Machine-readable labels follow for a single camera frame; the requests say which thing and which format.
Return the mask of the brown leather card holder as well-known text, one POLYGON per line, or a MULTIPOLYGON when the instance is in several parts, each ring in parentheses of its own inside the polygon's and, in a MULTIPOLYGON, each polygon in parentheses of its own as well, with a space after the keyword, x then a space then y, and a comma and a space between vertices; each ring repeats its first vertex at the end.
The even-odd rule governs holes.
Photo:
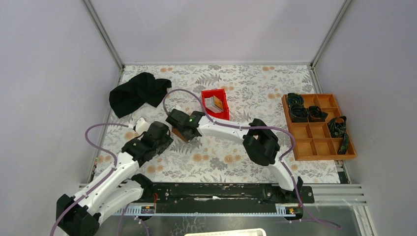
POLYGON ((178 138, 180 138, 182 141, 184 141, 184 142, 188 142, 187 141, 187 139, 176 129, 176 128, 174 128, 174 127, 172 127, 172 129, 171 129, 171 131, 172 131, 172 133, 174 134, 174 135, 176 135, 178 138))

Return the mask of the stack of credit cards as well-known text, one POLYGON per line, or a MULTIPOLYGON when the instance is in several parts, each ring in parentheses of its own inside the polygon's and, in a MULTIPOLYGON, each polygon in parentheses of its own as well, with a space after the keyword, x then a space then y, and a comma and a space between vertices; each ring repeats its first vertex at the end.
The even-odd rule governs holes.
POLYGON ((221 113, 224 111, 223 102, 216 96, 207 97, 204 99, 205 107, 213 113, 221 113))

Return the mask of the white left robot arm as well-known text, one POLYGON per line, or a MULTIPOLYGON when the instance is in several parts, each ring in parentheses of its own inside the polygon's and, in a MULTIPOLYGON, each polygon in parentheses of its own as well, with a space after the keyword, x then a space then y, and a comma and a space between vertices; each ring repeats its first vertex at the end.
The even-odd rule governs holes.
POLYGON ((173 142, 169 127, 161 122, 140 119, 132 128, 139 134, 128 141, 114 162, 96 179, 73 196, 63 194, 57 200, 53 235, 60 228, 69 236, 93 236, 101 224, 123 206, 152 197, 148 179, 139 169, 162 154, 173 142))

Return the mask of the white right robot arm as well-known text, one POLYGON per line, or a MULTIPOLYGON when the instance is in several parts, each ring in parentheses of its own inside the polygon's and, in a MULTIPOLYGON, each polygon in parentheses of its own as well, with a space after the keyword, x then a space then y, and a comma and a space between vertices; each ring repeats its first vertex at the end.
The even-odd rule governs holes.
POLYGON ((166 121, 186 141, 210 136, 243 145, 249 159, 257 165, 267 167, 276 178, 284 200, 293 203, 301 197, 303 180, 290 169, 284 159, 295 149, 295 144, 282 152, 275 134, 276 131, 283 132, 294 141, 295 138, 289 131, 267 126, 257 118, 250 123, 238 123, 214 118, 205 112, 194 111, 188 115, 177 109, 167 113, 166 121))

